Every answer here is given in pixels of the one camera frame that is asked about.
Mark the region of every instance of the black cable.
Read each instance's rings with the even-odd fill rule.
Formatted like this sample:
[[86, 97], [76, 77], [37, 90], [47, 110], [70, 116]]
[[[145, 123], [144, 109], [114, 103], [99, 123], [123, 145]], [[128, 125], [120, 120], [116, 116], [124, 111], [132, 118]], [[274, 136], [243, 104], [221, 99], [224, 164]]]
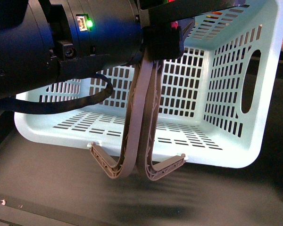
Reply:
[[30, 102], [7, 97], [0, 99], [0, 110], [26, 114], [57, 114], [72, 111], [89, 105], [96, 105], [103, 102], [105, 99], [112, 95], [113, 86], [110, 80], [102, 74], [94, 74], [91, 77], [104, 80], [107, 83], [106, 88], [92, 96], [53, 103]]

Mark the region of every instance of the basket handle hole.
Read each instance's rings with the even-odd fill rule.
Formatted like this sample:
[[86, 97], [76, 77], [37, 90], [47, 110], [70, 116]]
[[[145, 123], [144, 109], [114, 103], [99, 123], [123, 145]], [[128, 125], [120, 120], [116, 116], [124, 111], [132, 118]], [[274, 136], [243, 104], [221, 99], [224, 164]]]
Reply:
[[260, 66], [260, 57], [261, 57], [260, 50], [256, 50], [253, 52], [253, 54], [250, 57], [250, 62], [244, 78], [242, 98], [241, 98], [241, 110], [244, 114], [250, 111], [253, 102], [258, 70]]

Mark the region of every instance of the light blue plastic basket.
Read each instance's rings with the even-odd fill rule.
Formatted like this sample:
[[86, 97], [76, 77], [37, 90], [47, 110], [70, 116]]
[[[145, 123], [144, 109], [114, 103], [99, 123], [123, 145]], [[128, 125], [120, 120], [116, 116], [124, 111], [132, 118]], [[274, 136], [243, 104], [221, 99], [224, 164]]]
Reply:
[[[153, 160], [186, 154], [188, 162], [241, 168], [258, 156], [283, 39], [283, 0], [247, 0], [247, 6], [196, 17], [181, 59], [165, 61]], [[253, 53], [261, 60], [252, 105], [241, 111]], [[95, 141], [119, 155], [133, 67], [102, 74], [115, 87], [100, 105], [56, 115], [15, 114], [19, 132], [34, 142], [87, 148]], [[17, 98], [61, 101], [94, 94], [100, 81], [71, 80]]]

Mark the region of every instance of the dark table surface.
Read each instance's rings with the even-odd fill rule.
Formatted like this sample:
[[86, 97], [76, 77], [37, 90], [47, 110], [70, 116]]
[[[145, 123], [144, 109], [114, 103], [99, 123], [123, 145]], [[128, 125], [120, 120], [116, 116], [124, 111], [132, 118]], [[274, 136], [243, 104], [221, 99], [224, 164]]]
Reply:
[[0, 145], [3, 199], [78, 226], [283, 226], [283, 80], [261, 154], [246, 168], [186, 164], [158, 182], [136, 171], [111, 180], [88, 150], [33, 143], [14, 130]]

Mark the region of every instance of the green led light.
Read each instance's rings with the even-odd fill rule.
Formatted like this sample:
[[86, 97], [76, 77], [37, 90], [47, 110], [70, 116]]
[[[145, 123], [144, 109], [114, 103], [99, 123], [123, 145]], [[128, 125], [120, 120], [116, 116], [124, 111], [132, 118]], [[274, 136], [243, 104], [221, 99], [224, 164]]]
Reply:
[[89, 20], [87, 20], [86, 25], [87, 25], [87, 27], [91, 28], [91, 27], [93, 27], [93, 22], [89, 19]]

